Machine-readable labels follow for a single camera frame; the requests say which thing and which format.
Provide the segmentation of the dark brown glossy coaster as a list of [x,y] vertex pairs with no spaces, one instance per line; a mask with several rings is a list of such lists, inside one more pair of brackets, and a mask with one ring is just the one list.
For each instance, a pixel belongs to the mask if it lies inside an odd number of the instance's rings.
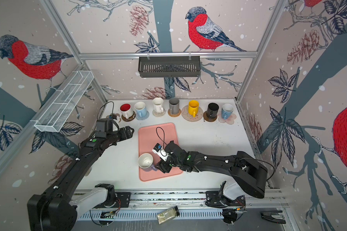
[[133,115],[131,116],[131,117],[129,117],[129,118],[126,118],[125,116],[121,116],[121,119],[123,120],[123,121],[125,121],[125,122],[131,122],[131,121],[133,121],[134,119],[136,118],[136,113],[135,112],[133,112]]

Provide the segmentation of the white purple handled mug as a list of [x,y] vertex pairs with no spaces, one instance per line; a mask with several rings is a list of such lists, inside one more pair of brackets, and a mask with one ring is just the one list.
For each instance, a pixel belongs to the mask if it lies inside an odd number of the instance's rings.
[[138,158],[138,166],[141,170],[145,172],[149,171],[157,171],[157,169],[154,166],[154,159],[153,156],[149,153],[144,153],[139,156]]

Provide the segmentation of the grey round felt coaster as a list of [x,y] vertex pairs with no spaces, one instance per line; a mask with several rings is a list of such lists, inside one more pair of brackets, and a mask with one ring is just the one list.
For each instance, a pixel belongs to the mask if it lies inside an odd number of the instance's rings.
[[146,119],[149,118],[149,115],[150,115],[149,112],[147,112],[145,116],[140,116],[140,115],[137,113],[137,114],[136,114],[136,119],[137,119],[137,120],[146,120]]

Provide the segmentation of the red interior white mug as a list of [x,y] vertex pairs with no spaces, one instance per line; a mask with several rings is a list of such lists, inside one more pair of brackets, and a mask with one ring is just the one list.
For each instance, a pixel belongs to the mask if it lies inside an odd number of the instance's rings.
[[126,118],[129,119],[133,116],[134,111],[132,109],[132,106],[130,104],[123,104],[120,106],[121,114]]

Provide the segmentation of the light blue mug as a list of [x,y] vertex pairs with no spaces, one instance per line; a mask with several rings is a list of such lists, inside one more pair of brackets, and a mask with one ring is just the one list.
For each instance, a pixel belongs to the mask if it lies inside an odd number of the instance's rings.
[[138,113],[140,116],[145,116],[147,113],[146,104],[144,102],[137,102],[134,105],[134,108],[136,113]]

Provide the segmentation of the multicolour zigzag woven coaster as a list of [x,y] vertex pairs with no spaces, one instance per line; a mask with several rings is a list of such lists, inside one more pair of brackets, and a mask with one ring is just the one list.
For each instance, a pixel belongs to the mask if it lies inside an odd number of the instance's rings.
[[162,116],[164,116],[164,115],[166,114],[166,110],[164,109],[164,110],[163,110],[162,112],[160,112],[160,113],[158,113],[156,110],[153,110],[152,113],[153,113],[153,115],[154,115],[155,117],[162,117]]

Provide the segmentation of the white faceted mug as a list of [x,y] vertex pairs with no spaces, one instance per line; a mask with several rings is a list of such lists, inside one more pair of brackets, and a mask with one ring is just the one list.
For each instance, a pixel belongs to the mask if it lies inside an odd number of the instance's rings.
[[160,98],[160,97],[154,98],[152,102],[154,105],[154,111],[157,114],[164,112],[164,108],[163,108],[164,100],[163,100],[163,98]]

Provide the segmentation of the round bunny print coaster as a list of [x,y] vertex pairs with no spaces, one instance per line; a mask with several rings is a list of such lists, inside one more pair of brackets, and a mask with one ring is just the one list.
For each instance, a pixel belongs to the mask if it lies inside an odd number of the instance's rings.
[[189,122],[197,122],[203,118],[203,110],[200,107],[199,107],[198,114],[195,117],[193,117],[191,114],[189,114],[188,109],[189,109],[189,106],[186,105],[181,110],[182,111],[181,115],[185,120],[187,120]]

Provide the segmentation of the grey mug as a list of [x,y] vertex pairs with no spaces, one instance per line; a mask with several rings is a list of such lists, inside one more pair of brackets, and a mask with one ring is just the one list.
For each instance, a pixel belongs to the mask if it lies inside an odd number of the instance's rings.
[[169,100],[169,109],[172,115],[176,115],[180,112],[179,99],[171,98]]

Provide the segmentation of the brown round wooden coaster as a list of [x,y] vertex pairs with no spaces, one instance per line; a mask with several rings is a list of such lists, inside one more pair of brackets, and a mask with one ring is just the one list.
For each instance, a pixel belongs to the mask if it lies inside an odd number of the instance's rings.
[[203,119],[207,122],[215,122],[217,120],[217,114],[213,114],[212,116],[208,117],[207,112],[204,112]]

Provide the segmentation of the yellow mug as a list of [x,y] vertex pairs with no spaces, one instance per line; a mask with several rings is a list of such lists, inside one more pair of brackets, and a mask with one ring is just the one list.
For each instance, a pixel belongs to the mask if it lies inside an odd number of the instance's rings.
[[196,100],[192,100],[188,104],[188,113],[192,115],[192,117],[196,117],[199,111],[199,102]]

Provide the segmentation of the black mug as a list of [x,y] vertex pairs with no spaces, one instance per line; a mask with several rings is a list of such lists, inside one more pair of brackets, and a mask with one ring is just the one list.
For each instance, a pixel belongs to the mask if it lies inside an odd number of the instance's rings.
[[207,108],[207,116],[210,117],[213,114],[217,114],[219,110],[219,105],[216,103],[210,103]]

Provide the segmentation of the pink flower shaped coaster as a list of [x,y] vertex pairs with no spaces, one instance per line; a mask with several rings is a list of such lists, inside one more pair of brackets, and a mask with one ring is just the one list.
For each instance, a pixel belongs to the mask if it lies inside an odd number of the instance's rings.
[[232,113],[227,119],[223,119],[221,114],[219,113],[217,120],[222,124],[227,123],[229,125],[232,125],[234,124],[236,118],[237,116],[234,113]]

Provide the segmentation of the white blue handled mug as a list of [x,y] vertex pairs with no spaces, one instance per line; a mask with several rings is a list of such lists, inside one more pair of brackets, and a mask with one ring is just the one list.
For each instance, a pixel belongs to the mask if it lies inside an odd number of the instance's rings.
[[234,111],[234,107],[231,104],[224,104],[221,109],[221,117],[228,119]]

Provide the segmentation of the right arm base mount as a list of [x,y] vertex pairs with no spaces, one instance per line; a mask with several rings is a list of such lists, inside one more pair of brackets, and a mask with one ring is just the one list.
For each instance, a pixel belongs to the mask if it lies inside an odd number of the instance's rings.
[[222,209],[221,215],[223,222],[226,224],[234,224],[239,220],[246,211],[245,195],[240,195],[237,198],[233,194],[225,195],[225,190],[230,186],[237,186],[235,182],[230,184],[223,181],[217,191],[205,192],[205,205],[211,208]]

